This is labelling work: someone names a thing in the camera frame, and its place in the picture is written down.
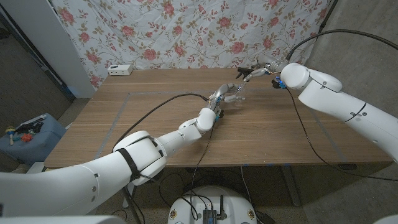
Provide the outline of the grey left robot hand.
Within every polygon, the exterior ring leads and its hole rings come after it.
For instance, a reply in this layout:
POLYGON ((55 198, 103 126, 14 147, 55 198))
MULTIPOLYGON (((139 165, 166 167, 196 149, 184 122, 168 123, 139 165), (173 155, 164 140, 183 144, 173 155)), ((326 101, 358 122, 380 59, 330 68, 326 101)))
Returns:
POLYGON ((244 84, 228 83, 221 85, 212 95, 208 98, 207 108, 212 110, 216 119, 224 116, 224 110, 221 108, 221 103, 239 103, 246 99, 242 91, 244 84))

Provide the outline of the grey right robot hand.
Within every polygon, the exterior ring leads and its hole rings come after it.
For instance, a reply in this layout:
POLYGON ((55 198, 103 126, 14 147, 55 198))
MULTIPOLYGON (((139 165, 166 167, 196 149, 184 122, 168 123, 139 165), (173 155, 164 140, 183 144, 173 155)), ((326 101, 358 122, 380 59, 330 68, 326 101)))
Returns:
POLYGON ((279 75, 283 68, 289 64, 288 60, 280 60, 271 56, 260 56, 250 68, 252 72, 243 78, 244 82, 249 82, 253 78, 264 75, 279 75))

